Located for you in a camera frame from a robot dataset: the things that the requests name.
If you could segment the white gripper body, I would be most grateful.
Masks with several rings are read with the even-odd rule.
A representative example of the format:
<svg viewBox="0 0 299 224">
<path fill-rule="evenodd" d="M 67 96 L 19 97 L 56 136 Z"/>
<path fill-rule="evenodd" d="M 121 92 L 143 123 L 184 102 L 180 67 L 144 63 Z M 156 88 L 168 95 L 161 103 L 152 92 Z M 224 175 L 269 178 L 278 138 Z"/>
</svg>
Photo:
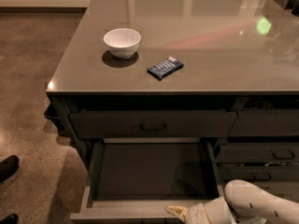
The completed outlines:
<svg viewBox="0 0 299 224">
<path fill-rule="evenodd" d="M 223 197 L 208 203 L 199 203 L 189 208 L 186 224 L 234 224 L 230 207 Z"/>
</svg>

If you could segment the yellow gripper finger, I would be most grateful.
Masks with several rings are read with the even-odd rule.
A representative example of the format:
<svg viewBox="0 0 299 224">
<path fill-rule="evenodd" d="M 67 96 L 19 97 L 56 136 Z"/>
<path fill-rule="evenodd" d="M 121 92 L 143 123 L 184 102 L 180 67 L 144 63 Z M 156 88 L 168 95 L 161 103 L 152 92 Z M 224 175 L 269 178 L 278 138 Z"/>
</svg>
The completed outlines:
<svg viewBox="0 0 299 224">
<path fill-rule="evenodd" d="M 188 209 L 184 206 L 169 205 L 165 208 L 165 211 L 184 222 Z"/>
</svg>

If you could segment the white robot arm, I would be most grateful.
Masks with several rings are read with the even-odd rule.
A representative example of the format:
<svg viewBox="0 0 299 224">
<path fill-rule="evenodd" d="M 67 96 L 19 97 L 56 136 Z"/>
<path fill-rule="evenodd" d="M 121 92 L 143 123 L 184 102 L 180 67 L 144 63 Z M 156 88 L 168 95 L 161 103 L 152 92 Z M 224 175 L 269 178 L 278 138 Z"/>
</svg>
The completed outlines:
<svg viewBox="0 0 299 224">
<path fill-rule="evenodd" d="M 165 210 L 185 224 L 299 224 L 299 203 L 238 179 L 227 183 L 224 195 L 213 201 Z"/>
</svg>

